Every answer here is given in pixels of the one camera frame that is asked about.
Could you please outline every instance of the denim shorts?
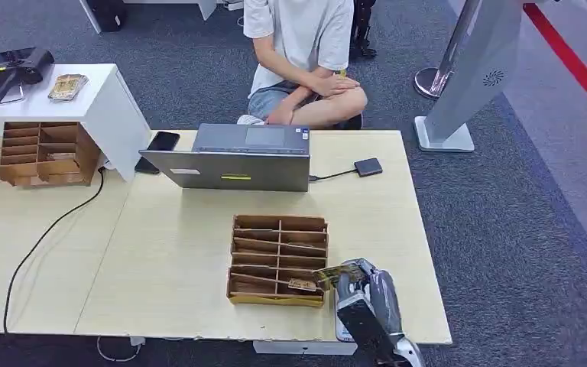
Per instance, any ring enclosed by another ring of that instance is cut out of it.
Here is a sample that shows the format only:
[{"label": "denim shorts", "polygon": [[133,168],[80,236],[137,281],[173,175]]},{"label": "denim shorts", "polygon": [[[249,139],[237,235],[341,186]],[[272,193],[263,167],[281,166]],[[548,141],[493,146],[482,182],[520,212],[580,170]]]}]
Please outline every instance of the denim shorts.
[{"label": "denim shorts", "polygon": [[[285,80],[274,86],[256,90],[248,101],[248,114],[266,121],[267,117],[277,108],[280,102],[287,98],[296,88],[298,88],[296,83]],[[304,106],[309,102],[315,101],[317,98],[318,95],[314,94],[300,105]]]}]

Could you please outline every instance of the light wood tabletop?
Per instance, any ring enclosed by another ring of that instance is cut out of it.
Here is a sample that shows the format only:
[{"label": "light wood tabletop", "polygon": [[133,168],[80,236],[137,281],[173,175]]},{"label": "light wood tabletop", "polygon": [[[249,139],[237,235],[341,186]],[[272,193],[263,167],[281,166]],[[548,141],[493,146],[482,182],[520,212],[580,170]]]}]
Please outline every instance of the light wood tabletop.
[{"label": "light wood tabletop", "polygon": [[[91,187],[22,189],[0,181],[0,332],[8,283],[19,261],[56,218],[90,198],[99,184],[97,173]],[[10,331],[73,334],[128,187],[116,172],[105,173],[98,199],[49,233],[19,271]]]},{"label": "light wood tabletop", "polygon": [[[189,150],[196,132],[179,132]],[[181,189],[137,175],[76,327],[78,334],[206,339],[336,341],[325,307],[229,302],[225,295],[235,214],[323,216],[329,264],[364,257],[394,278],[404,332],[450,343],[433,261],[399,132],[314,132],[311,174],[376,157],[383,174],[310,185],[309,193]]]},{"label": "light wood tabletop", "polygon": [[[181,131],[188,150],[194,131]],[[336,341],[325,307],[229,302],[235,214],[323,216],[329,264],[364,257],[389,270],[404,331],[416,343],[451,343],[399,132],[314,132],[311,174],[376,157],[383,174],[310,185],[309,193],[181,189],[164,175],[131,183],[105,174],[97,200],[67,217],[21,269],[8,327],[16,333]],[[91,197],[91,187],[21,189],[0,182],[0,332],[12,272],[44,230]]]}]

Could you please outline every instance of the metal pole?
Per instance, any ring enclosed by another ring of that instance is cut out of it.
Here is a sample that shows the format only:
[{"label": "metal pole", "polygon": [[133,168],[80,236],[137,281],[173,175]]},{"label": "metal pole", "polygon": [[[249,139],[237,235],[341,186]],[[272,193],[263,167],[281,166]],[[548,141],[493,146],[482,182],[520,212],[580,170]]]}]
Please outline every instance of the metal pole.
[{"label": "metal pole", "polygon": [[466,0],[462,6],[462,11],[456,23],[456,29],[453,30],[449,46],[442,58],[439,68],[427,67],[415,74],[415,90],[422,96],[438,99],[442,94],[446,82],[449,81],[453,69],[453,62],[456,57],[458,46],[467,34],[469,25],[472,23],[478,4],[481,0]]}]

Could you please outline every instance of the bare leg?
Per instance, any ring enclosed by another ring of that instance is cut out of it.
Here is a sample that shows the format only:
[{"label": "bare leg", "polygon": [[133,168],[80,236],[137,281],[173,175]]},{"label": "bare leg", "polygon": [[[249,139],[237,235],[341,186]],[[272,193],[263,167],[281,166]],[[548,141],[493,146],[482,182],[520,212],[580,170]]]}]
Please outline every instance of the bare leg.
[{"label": "bare leg", "polygon": [[326,128],[346,121],[363,111],[368,98],[361,88],[346,90],[326,99],[308,103],[293,112],[292,125]]}]

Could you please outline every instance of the white sneaker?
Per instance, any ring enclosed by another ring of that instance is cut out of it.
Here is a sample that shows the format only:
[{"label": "white sneaker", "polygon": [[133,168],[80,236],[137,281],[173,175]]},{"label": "white sneaker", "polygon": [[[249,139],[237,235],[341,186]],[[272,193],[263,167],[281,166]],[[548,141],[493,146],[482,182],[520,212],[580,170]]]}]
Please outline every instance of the white sneaker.
[{"label": "white sneaker", "polygon": [[237,119],[237,125],[264,125],[264,121],[251,115],[241,115]]}]

